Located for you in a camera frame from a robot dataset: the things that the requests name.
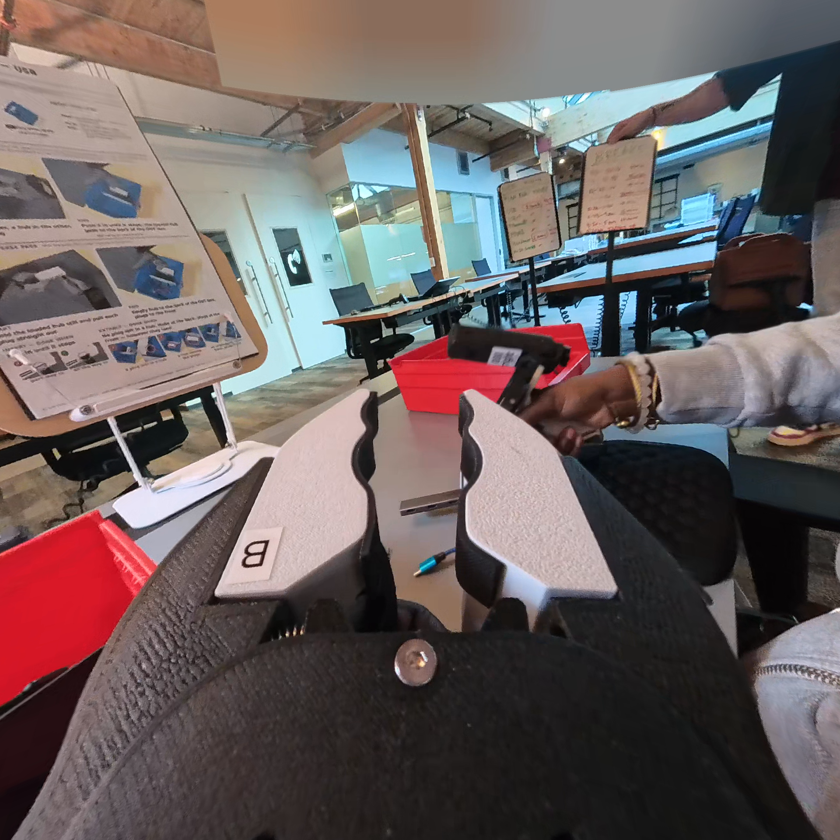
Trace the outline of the whiteboard on black stand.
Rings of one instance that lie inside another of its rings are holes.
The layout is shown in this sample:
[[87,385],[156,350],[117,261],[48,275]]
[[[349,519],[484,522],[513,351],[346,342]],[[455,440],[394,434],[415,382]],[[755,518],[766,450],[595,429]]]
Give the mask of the whiteboard on black stand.
[[600,331],[603,356],[621,352],[620,292],[613,279],[616,234],[649,223],[657,140],[652,135],[590,147],[584,154],[579,194],[579,236],[606,234]]
[[527,263],[526,292],[535,326],[541,324],[536,261],[562,249],[553,175],[541,171],[504,182],[498,188],[500,211],[511,262]]

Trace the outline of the wooden top office desk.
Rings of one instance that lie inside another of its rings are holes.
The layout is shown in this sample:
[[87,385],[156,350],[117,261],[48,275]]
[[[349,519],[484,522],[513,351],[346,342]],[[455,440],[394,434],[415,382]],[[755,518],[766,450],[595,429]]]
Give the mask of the wooden top office desk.
[[337,318],[323,321],[325,326],[343,330],[345,352],[352,360],[363,361],[366,379],[373,380],[391,369],[391,361],[413,341],[399,328],[429,320],[435,338],[448,335],[466,309],[487,305],[491,327],[501,325],[500,299],[519,282],[517,271],[480,277],[467,282],[455,281],[442,295],[416,301],[399,301],[384,306],[350,310]]

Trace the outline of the person's grey zip jacket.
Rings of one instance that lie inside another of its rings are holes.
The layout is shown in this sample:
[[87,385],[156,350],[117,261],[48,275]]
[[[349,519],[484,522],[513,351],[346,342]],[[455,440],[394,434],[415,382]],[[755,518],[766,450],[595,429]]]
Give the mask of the person's grey zip jacket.
[[747,656],[763,728],[821,838],[839,838],[839,611],[819,615]]

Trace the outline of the long office desk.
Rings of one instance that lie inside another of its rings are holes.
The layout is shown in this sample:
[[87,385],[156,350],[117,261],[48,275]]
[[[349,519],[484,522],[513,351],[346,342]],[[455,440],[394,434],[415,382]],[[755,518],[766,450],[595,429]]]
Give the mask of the long office desk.
[[687,282],[694,275],[708,273],[713,267],[718,247],[710,242],[684,248],[672,248],[654,254],[609,260],[592,264],[546,280],[535,287],[538,295],[567,298],[602,297],[604,300],[600,351],[614,357],[622,353],[620,295],[636,293],[634,348],[642,353],[651,338],[651,313],[654,288],[676,278]]

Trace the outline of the brown bag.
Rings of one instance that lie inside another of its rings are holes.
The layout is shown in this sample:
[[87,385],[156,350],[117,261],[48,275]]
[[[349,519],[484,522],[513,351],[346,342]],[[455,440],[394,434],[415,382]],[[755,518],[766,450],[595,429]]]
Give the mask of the brown bag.
[[748,234],[717,251],[709,301],[720,312],[782,313],[811,299],[811,247],[791,234]]

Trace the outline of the printed instruction sheet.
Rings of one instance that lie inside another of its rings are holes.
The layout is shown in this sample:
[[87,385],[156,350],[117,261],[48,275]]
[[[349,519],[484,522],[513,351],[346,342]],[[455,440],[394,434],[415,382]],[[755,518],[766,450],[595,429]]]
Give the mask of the printed instruction sheet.
[[257,357],[111,82],[2,59],[2,377],[32,419]]

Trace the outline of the grey usb hub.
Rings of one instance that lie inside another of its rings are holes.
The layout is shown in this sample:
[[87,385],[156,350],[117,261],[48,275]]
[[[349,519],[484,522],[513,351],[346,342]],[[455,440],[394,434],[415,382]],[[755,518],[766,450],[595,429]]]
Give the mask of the grey usb hub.
[[460,489],[453,489],[403,500],[400,503],[400,516],[409,517],[421,513],[446,511],[457,508],[460,495]]

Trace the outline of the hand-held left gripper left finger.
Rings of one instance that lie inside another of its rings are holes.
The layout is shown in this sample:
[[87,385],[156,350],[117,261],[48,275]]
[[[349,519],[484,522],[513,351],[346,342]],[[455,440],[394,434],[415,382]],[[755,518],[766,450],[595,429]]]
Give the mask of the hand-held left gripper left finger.
[[371,478],[378,395],[358,390],[279,447],[240,530],[215,596],[278,600],[294,625],[334,600],[354,629],[396,629],[391,563]]

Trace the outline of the black phone sign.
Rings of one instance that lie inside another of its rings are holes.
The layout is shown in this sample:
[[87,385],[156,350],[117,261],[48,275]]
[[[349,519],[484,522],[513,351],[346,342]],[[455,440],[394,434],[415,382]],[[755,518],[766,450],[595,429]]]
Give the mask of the black phone sign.
[[272,236],[280,256],[289,287],[305,287],[312,284],[305,251],[298,229],[295,227],[273,227]]

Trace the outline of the black mesh chair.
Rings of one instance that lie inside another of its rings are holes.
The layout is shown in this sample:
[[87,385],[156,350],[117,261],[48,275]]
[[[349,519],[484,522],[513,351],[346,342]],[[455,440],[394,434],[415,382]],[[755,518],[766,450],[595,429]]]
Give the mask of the black mesh chair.
[[583,444],[579,460],[700,585],[731,577],[737,506],[718,457],[677,444],[610,440]]

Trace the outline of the black office chair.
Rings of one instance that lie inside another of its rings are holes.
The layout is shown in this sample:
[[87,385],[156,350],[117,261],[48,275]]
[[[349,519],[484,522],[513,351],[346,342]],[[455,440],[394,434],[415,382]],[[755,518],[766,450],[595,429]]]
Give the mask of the black office chair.
[[[375,308],[363,283],[330,289],[330,295],[340,317]],[[343,327],[343,330],[347,354],[356,361],[388,361],[414,342],[410,333],[398,333],[395,329],[386,333],[380,320],[360,322]]]

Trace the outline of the wooden post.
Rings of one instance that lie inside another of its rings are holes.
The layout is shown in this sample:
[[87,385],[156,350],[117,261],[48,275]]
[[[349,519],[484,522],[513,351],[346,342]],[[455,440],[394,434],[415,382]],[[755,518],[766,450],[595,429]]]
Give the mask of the wooden post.
[[436,280],[444,280],[449,276],[448,262],[427,138],[425,111],[415,103],[403,103],[401,108],[430,267]]

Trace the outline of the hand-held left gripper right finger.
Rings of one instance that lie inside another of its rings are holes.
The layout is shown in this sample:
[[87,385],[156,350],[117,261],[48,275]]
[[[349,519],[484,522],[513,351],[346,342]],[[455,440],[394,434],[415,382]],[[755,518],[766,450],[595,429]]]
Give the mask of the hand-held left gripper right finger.
[[475,390],[459,402],[461,492],[455,572],[461,628],[503,599],[533,629],[556,599],[612,601],[618,584],[596,533],[614,499],[574,459]]

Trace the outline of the person's right hand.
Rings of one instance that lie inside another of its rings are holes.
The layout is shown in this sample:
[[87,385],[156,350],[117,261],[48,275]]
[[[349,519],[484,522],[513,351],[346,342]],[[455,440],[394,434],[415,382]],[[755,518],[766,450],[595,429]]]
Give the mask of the person's right hand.
[[520,419],[542,430],[562,456],[575,457],[584,436],[616,422],[636,420],[639,388],[624,364],[535,392]]

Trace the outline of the red plastic bin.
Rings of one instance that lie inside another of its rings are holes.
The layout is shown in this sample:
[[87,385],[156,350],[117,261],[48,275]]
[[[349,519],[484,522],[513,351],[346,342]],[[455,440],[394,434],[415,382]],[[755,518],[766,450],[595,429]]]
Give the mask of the red plastic bin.
[[97,511],[2,552],[2,705],[105,645],[155,570]]
[[[569,347],[567,365],[546,369],[537,382],[539,389],[581,375],[592,360],[584,328],[576,322],[510,329],[505,333],[519,339],[539,335]],[[450,359],[448,337],[396,357],[391,367],[408,410],[449,415],[457,414],[459,397],[469,389],[497,400],[513,373],[512,367]]]

